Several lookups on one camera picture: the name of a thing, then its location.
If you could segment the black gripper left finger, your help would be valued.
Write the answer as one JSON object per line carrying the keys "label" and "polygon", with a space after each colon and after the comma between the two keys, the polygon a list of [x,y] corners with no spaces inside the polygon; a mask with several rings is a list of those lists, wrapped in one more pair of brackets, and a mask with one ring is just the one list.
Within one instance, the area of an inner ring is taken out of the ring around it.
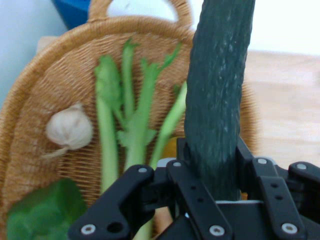
{"label": "black gripper left finger", "polygon": [[205,185],[194,173],[184,138],[177,157],[152,169],[134,165],[116,180],[69,228],[70,240],[131,240],[167,207],[173,222],[163,240],[230,240],[233,230]]}

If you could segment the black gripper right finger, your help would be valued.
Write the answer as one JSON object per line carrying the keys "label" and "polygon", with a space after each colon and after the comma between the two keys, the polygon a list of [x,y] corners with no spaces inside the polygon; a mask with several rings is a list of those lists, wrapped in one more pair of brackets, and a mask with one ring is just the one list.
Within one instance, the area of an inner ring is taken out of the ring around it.
{"label": "black gripper right finger", "polygon": [[240,190],[263,202],[275,239],[320,238],[319,167],[298,161],[281,168],[270,158],[255,157],[239,138],[236,170]]}

